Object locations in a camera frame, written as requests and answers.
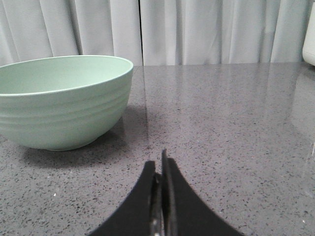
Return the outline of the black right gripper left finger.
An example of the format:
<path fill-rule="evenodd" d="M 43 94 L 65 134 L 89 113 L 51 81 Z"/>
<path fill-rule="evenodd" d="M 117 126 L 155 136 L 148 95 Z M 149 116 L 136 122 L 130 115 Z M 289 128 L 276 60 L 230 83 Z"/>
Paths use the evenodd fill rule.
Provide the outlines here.
<path fill-rule="evenodd" d="M 114 213 L 90 235 L 160 235 L 160 174 L 147 161 L 132 191 Z"/>

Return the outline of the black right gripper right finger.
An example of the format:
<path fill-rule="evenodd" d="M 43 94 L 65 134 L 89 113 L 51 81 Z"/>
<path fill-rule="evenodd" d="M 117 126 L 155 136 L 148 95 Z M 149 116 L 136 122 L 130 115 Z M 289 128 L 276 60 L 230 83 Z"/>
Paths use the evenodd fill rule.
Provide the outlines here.
<path fill-rule="evenodd" d="M 193 191 L 175 160 L 162 151 L 162 212 L 167 236 L 240 236 Z"/>

